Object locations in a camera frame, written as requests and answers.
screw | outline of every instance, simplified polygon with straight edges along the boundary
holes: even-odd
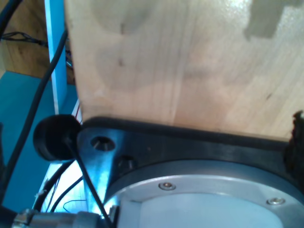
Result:
[[[285,203],[285,199],[283,199],[283,198],[272,198],[272,199],[267,200],[267,203],[269,205],[281,205],[281,204]]]
[[[174,184],[169,183],[169,182],[160,183],[158,185],[158,187],[161,190],[164,190],[164,191],[172,191],[172,190],[176,189],[176,186]]]

blue wall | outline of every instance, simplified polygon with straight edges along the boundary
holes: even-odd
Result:
[[[38,78],[12,72],[6,72],[0,79],[0,122],[4,124],[2,146],[5,163],[8,162],[17,142],[39,82]],[[72,113],[76,101],[75,86],[68,85],[62,113]],[[40,120],[54,113],[52,84],[49,82],[10,181],[3,206],[15,211],[32,207],[35,194],[39,191],[49,166],[49,163],[41,159],[34,150],[33,130]]]

blue panel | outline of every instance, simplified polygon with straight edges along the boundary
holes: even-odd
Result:
[[[11,72],[6,72],[0,80],[0,122],[4,124],[2,143],[5,163],[17,142],[39,82],[38,78]],[[77,101],[75,86],[69,85],[67,92],[68,99],[64,102],[62,112],[70,114]],[[49,82],[3,202],[9,209],[20,211],[31,208],[34,203],[49,163],[34,150],[33,129],[41,119],[54,113],[52,84]]]
[[[50,60],[54,57],[61,35],[65,29],[64,1],[45,0],[47,20],[47,40]],[[66,49],[64,48],[59,62],[52,74],[55,113],[62,113],[67,95]]]

metal ring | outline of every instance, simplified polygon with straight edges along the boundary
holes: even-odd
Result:
[[[174,183],[176,189],[161,190],[159,184],[164,182]],[[229,162],[172,161],[152,165],[119,179],[110,186],[107,196],[143,202],[182,193],[232,196],[273,212],[284,228],[298,228],[299,224],[304,224],[304,196],[296,187],[269,172]],[[269,204],[272,198],[284,199],[284,204],[282,200],[273,200],[281,202],[275,206]]]

wooden floor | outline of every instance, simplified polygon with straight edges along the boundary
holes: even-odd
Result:
[[[0,0],[0,9],[8,0]],[[47,40],[45,7],[43,0],[24,0],[13,14],[5,33],[21,31],[31,37]],[[2,61],[8,71],[42,77],[49,66],[46,47],[15,41],[1,41]],[[68,82],[74,84],[74,75],[68,70]]]
[[[304,109],[302,0],[65,2],[84,121],[290,137]]]

